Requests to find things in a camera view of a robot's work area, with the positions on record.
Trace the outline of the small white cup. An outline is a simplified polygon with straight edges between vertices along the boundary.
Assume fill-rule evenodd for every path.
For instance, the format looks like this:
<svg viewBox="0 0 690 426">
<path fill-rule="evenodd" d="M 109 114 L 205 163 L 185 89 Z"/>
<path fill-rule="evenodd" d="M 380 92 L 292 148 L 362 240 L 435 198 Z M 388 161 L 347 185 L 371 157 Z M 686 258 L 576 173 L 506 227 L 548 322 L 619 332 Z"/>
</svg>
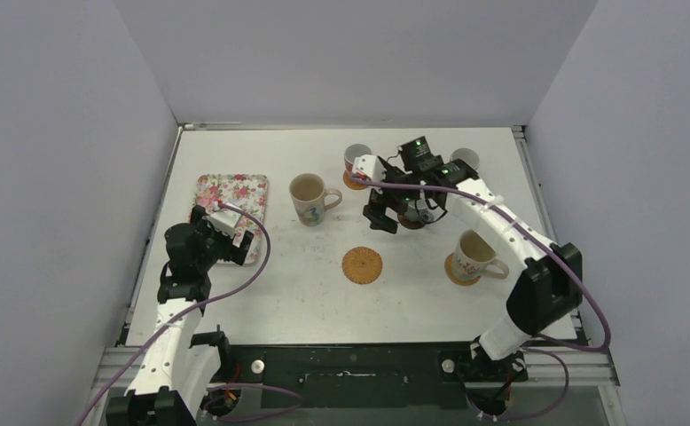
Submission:
<svg viewBox="0 0 690 426">
<path fill-rule="evenodd" d="M 423 199 L 409 201 L 404 214 L 408 222 L 428 225 L 435 220 L 434 214 Z"/>
</svg>

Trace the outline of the pink mug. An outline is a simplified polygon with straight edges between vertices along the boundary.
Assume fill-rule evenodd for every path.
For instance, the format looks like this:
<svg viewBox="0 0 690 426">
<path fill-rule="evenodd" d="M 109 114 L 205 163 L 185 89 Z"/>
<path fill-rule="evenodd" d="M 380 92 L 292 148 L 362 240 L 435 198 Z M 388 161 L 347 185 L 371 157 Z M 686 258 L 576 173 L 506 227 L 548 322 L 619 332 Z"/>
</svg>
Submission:
<svg viewBox="0 0 690 426">
<path fill-rule="evenodd" d="M 344 152 L 343 159 L 345 164 L 345 170 L 347 173 L 351 173 L 355 160 L 363 155 L 371 155 L 372 149 L 364 144 L 353 144 L 348 146 Z"/>
</svg>

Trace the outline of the large cream mug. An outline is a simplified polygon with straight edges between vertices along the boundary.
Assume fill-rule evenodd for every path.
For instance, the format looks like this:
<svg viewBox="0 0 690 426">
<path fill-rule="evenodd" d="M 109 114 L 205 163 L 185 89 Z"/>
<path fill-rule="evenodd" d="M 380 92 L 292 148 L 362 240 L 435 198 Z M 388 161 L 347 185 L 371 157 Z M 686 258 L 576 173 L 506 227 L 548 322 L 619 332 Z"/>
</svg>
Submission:
<svg viewBox="0 0 690 426">
<path fill-rule="evenodd" d="M 323 178 L 313 173 L 294 177 L 288 189 L 299 221 L 308 227 L 322 224 L 325 213 L 342 202 L 342 192 L 328 188 Z"/>
</svg>

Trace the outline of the cream cup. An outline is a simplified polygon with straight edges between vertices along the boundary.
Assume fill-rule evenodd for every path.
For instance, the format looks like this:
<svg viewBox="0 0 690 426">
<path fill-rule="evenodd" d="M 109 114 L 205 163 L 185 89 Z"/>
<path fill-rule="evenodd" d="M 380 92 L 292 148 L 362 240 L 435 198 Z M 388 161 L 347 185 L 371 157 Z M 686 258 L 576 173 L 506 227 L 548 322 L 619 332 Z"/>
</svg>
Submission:
<svg viewBox="0 0 690 426">
<path fill-rule="evenodd" d="M 509 267 L 476 231 L 462 233 L 449 257 L 449 272 L 458 283 L 475 283 L 482 277 L 502 280 L 508 277 Z"/>
</svg>

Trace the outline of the blue mug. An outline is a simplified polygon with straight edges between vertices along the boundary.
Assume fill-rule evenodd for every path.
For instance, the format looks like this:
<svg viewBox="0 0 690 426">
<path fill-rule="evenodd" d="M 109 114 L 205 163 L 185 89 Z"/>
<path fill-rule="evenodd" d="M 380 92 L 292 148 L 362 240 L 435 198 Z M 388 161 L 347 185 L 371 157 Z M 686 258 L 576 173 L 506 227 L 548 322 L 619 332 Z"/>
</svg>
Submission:
<svg viewBox="0 0 690 426">
<path fill-rule="evenodd" d="M 471 168 L 477 170 L 480 165 L 480 157 L 478 153 L 470 148 L 461 147 L 456 149 L 451 154 L 451 160 L 461 160 Z"/>
</svg>

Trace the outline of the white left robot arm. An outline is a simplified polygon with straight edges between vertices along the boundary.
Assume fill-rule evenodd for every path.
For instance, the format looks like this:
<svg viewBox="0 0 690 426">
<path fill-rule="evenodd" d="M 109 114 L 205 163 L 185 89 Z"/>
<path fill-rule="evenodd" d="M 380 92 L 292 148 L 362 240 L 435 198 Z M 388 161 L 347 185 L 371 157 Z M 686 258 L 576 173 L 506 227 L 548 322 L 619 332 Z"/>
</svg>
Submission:
<svg viewBox="0 0 690 426">
<path fill-rule="evenodd" d="M 245 215 L 232 204 L 212 213 L 196 205 L 188 221 L 165 232 L 168 260 L 161 269 L 154 333 L 127 390 L 107 402 L 106 424 L 193 425 L 210 380 L 232 374 L 225 333 L 195 330 L 210 296 L 209 270 L 218 262 L 247 260 L 254 234 L 245 231 L 234 241 Z"/>
</svg>

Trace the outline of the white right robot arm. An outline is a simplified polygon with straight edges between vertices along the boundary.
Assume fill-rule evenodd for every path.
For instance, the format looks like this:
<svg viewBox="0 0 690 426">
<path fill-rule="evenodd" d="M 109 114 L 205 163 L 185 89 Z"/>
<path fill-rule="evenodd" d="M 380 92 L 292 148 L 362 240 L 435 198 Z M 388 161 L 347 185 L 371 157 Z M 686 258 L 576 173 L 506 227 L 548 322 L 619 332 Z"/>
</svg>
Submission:
<svg viewBox="0 0 690 426">
<path fill-rule="evenodd" d="M 534 231 L 493 193 L 477 170 L 462 159 L 445 161 L 424 137 L 397 149 L 402 166 L 373 154 L 353 161 L 351 177 L 371 188 L 363 208 L 370 227 L 396 233 L 389 211 L 422 215 L 423 201 L 460 220 L 512 263 L 512 287 L 505 312 L 475 338 L 473 372 L 491 380 L 506 368 L 506 357 L 530 338 L 567 316 L 583 301 L 582 255 L 571 243 L 560 245 Z"/>
</svg>

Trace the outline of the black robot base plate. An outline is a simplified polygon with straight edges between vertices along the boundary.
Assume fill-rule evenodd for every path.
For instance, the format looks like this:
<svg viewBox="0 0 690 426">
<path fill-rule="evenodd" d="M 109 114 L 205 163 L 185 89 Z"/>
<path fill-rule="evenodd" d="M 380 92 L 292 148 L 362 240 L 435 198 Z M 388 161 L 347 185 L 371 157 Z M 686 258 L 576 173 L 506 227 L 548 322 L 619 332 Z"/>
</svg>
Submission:
<svg viewBox="0 0 690 426">
<path fill-rule="evenodd" d="M 346 353 L 385 361 L 397 351 L 397 366 L 413 377 L 379 369 L 374 377 L 337 377 L 311 373 L 302 350 L 317 355 L 334 348 L 333 359 Z M 469 397 L 498 402 L 510 395 L 514 382 L 525 382 L 526 367 L 514 362 L 521 352 L 500 361 L 474 355 L 469 342 L 352 345 L 233 345 L 213 380 L 264 385 L 261 406 L 283 408 L 303 402 L 307 408 L 403 408 L 437 406 L 462 409 Z"/>
</svg>

